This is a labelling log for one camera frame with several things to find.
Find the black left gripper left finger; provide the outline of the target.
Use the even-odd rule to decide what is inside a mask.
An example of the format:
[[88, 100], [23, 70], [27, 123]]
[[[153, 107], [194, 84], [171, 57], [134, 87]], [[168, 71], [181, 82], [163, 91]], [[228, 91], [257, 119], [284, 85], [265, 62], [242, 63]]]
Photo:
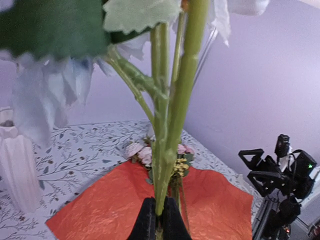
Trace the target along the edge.
[[155, 240], [156, 239], [156, 200], [147, 197], [143, 200], [128, 240]]

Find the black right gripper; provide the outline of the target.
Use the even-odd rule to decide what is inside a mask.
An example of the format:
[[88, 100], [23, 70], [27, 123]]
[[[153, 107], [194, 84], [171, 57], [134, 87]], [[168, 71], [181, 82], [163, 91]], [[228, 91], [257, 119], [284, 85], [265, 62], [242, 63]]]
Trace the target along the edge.
[[292, 162], [281, 172], [280, 168], [273, 162], [268, 163], [268, 168], [256, 171], [262, 160], [264, 150], [262, 148], [252, 150], [240, 150], [238, 156], [251, 170], [247, 175], [255, 189], [262, 197], [271, 194], [275, 189], [280, 190], [283, 195], [294, 195], [299, 200], [306, 199], [315, 185], [315, 178], [310, 174], [317, 163], [306, 151], [297, 149], [291, 154]]

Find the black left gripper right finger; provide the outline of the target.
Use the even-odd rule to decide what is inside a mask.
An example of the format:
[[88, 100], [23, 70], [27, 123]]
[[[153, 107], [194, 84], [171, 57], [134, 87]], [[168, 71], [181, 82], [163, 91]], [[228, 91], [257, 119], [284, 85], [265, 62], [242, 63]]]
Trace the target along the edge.
[[161, 215], [164, 240], [191, 240], [176, 201], [166, 197]]

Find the orange tissue paper sheet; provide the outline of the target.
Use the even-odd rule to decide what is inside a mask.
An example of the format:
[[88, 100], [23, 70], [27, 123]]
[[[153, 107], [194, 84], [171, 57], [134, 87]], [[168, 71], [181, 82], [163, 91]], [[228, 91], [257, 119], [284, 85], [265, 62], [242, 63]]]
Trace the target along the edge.
[[[185, 221], [194, 240], [250, 240], [252, 195], [213, 170], [191, 167], [183, 179]], [[46, 221], [60, 240], [125, 240], [143, 200], [154, 193], [147, 171], [125, 162]]]

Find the yellow small flower sprig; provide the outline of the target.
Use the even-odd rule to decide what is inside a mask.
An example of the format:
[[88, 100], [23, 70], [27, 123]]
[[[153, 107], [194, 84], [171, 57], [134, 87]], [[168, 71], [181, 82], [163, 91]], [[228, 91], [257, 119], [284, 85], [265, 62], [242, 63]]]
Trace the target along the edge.
[[189, 218], [183, 178], [188, 175], [189, 168], [190, 166], [187, 164], [187, 159], [178, 158], [174, 163], [170, 179], [170, 195], [175, 200], [187, 228], [189, 228]]

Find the white ribbed ceramic vase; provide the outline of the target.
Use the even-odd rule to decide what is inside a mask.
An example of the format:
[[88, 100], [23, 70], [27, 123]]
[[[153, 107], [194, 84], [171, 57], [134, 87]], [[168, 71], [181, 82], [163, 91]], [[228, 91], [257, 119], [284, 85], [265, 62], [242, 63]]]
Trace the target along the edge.
[[13, 110], [0, 109], [0, 172], [17, 209], [33, 213], [40, 206], [41, 189], [33, 145], [15, 126]]

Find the blue hydrangea flower stem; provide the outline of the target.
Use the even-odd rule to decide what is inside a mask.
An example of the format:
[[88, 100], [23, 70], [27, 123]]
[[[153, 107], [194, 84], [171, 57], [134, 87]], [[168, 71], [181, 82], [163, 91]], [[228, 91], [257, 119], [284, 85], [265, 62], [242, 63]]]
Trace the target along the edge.
[[227, 42], [230, 14], [259, 16], [267, 0], [3, 0], [0, 57], [21, 72], [13, 122], [39, 145], [67, 123], [66, 107], [85, 102], [94, 64], [114, 69], [154, 133], [155, 214], [177, 155], [206, 27]]

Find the floral patterned tablecloth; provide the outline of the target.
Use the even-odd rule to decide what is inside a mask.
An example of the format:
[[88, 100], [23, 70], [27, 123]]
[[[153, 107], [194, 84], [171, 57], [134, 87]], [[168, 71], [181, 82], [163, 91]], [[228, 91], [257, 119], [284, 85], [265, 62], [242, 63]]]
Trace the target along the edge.
[[[68, 203], [116, 167], [129, 162], [126, 147], [147, 135], [147, 121], [120, 121], [68, 126], [53, 132], [52, 145], [33, 147], [41, 199], [33, 213], [14, 208], [0, 187], [0, 237], [3, 240], [59, 240], [46, 225]], [[238, 189], [252, 195], [251, 230], [262, 198], [237, 174], [187, 132], [182, 142], [195, 151], [191, 168], [222, 174]]]

